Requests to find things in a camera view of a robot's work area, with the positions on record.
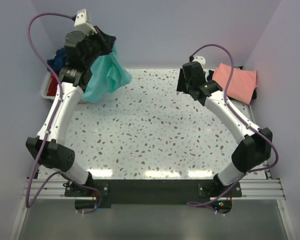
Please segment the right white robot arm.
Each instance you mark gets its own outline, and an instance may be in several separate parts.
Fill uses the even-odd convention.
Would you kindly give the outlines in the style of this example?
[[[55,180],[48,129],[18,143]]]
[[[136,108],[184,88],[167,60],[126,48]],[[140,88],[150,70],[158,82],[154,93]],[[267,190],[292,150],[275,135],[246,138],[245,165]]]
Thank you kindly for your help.
[[[213,192],[223,197],[237,179],[270,158],[269,142],[272,141],[273,134],[267,127],[259,128],[230,100],[225,100],[222,87],[214,80],[206,81],[205,72],[197,61],[182,65],[176,90],[191,95],[195,101],[214,113],[238,144],[231,155],[231,162],[213,177]]]

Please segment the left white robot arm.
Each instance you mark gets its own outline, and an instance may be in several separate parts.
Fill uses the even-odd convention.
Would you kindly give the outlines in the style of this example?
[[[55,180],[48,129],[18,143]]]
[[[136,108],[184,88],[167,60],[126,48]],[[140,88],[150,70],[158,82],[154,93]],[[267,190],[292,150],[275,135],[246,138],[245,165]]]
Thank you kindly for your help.
[[[90,23],[76,26],[65,37],[68,62],[59,72],[60,85],[48,116],[36,137],[26,140],[26,148],[36,165],[61,172],[76,182],[76,191],[89,196],[94,184],[91,174],[75,161],[75,152],[65,146],[73,112],[92,77],[91,66],[99,56],[112,52],[116,37],[107,35]]]

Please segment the teal t-shirt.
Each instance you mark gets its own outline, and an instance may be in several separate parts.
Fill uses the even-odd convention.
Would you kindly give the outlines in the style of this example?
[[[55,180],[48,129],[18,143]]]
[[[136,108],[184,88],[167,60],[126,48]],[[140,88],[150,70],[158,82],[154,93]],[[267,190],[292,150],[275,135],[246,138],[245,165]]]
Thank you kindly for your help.
[[[92,76],[82,96],[84,102],[97,103],[107,93],[114,93],[132,81],[132,76],[119,62],[116,46],[108,55],[99,56],[90,67]]]

